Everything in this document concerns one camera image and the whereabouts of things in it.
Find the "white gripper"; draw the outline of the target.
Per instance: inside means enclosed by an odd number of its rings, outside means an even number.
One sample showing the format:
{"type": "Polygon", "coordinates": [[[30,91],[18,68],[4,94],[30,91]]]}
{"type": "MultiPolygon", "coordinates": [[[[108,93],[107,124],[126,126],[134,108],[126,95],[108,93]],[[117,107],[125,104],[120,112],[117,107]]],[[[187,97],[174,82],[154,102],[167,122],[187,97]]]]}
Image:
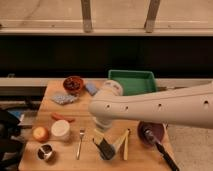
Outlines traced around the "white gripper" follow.
{"type": "MultiPolygon", "coordinates": [[[[107,131],[112,127],[112,121],[109,119],[94,117],[93,120],[99,130],[107,131]]],[[[104,139],[104,134],[99,130],[94,130],[94,140],[97,142],[101,142],[104,139]]]]}

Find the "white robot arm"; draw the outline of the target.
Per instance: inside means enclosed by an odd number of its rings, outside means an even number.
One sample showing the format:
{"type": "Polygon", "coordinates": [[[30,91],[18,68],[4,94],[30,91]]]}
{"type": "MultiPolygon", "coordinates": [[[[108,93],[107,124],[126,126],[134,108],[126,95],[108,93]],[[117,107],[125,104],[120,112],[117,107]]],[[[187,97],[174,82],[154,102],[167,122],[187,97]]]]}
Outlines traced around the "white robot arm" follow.
{"type": "Polygon", "coordinates": [[[213,83],[124,96],[120,83],[107,80],[92,97],[88,110],[103,132],[115,119],[213,129],[213,83]]]}

